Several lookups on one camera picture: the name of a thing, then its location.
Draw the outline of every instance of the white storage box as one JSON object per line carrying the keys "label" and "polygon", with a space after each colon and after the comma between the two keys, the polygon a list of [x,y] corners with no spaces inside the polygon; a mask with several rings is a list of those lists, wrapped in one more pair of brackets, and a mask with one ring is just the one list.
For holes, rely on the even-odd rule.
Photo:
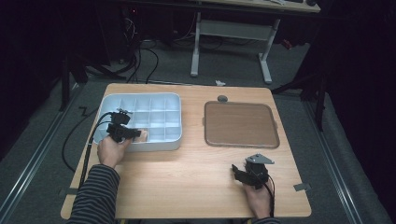
{"label": "white storage box", "polygon": [[[174,150],[180,147],[181,140],[181,102],[172,92],[165,93],[124,93],[106,96],[99,109],[99,117],[118,109],[131,112],[127,128],[147,129],[146,142],[136,142],[128,146],[128,151]],[[108,135],[107,126],[110,116],[102,119],[93,141],[97,144]]]}

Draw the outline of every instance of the black sleeve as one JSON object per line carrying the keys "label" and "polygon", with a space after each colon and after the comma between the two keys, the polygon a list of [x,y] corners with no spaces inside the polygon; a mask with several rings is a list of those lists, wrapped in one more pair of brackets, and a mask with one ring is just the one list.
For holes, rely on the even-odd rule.
{"label": "black sleeve", "polygon": [[94,165],[78,190],[67,223],[114,223],[120,176],[105,165]]}
{"label": "black sleeve", "polygon": [[280,224],[280,221],[274,217],[266,217],[262,219],[256,219],[251,222],[252,224]]}

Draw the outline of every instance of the person's left hand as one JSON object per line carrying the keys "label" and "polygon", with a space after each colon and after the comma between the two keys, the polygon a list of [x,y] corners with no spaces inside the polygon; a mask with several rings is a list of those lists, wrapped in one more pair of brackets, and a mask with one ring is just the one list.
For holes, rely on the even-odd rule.
{"label": "person's left hand", "polygon": [[107,136],[99,142],[99,162],[114,169],[116,165],[122,161],[125,150],[131,142],[132,139],[126,139],[122,143],[117,143],[110,136]]}

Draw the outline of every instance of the metal desk leg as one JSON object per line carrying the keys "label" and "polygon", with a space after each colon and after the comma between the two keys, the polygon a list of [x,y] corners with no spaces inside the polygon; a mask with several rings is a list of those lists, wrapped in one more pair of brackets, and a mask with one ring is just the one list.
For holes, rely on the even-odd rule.
{"label": "metal desk leg", "polygon": [[262,66],[262,75],[264,76],[264,81],[267,84],[272,83],[271,74],[270,74],[270,71],[268,69],[268,64],[267,64],[267,57],[268,57],[268,53],[270,52],[271,46],[274,42],[274,38],[275,38],[277,27],[279,26],[279,23],[280,23],[280,19],[275,20],[274,26],[271,29],[271,32],[270,32],[270,35],[269,35],[269,38],[267,41],[267,47],[265,48],[265,52],[259,54],[260,65]]}
{"label": "metal desk leg", "polygon": [[197,12],[197,22],[195,29],[195,46],[194,46],[194,53],[192,54],[192,63],[191,63],[192,77],[198,77],[200,33],[201,33],[201,12]]}

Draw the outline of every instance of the gray floor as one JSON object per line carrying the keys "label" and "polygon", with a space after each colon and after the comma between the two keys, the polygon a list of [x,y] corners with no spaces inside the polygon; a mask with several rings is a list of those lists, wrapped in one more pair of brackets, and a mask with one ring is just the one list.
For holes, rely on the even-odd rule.
{"label": "gray floor", "polygon": [[[188,46],[164,46],[161,43],[147,42],[146,48],[155,46],[152,50],[159,56],[159,65],[150,80],[186,83],[193,85],[215,86],[216,80],[226,83],[226,86],[264,87],[274,89],[290,82],[300,65],[308,45],[286,50],[274,45],[269,58],[269,68],[272,72],[273,84],[263,82],[257,53],[264,46],[262,42],[253,42],[239,46],[232,44],[238,40],[224,42],[217,49],[218,43],[207,40],[203,44],[200,61],[200,75],[190,77],[191,51]],[[154,55],[142,50],[142,64],[138,71],[139,80],[145,80],[156,63]],[[87,107],[87,113],[99,106],[108,83],[115,82],[108,78],[90,76],[85,86],[79,86],[75,101],[70,105],[59,129],[53,132],[48,145],[48,152],[36,172],[32,174],[30,184],[21,198],[16,199],[15,208],[10,209],[9,216],[3,219],[5,223],[63,223],[60,211],[64,201],[64,190],[68,188],[73,173],[64,165],[61,157],[64,139],[73,127],[84,117],[81,116],[81,106]],[[7,196],[18,181],[23,169],[28,165],[51,123],[59,117],[60,85],[52,91],[51,97],[31,117],[30,124],[14,145],[7,157],[1,161],[0,202],[7,202]],[[290,141],[293,156],[297,162],[303,182],[312,187],[307,192],[312,207],[312,215],[304,218],[281,218],[282,223],[391,223],[384,208],[356,160],[350,145],[345,138],[329,97],[326,98],[326,109],[323,117],[324,132],[318,133],[310,116],[311,103],[301,102],[298,91],[287,91],[275,95],[276,106],[286,134]],[[76,167],[81,151],[87,140],[93,116],[83,121],[73,132],[66,144],[65,155],[69,163]],[[327,157],[323,153],[329,148],[336,165],[340,170],[347,192],[353,199],[360,220],[353,221],[340,200],[340,190],[332,177],[332,170],[327,166]]]}

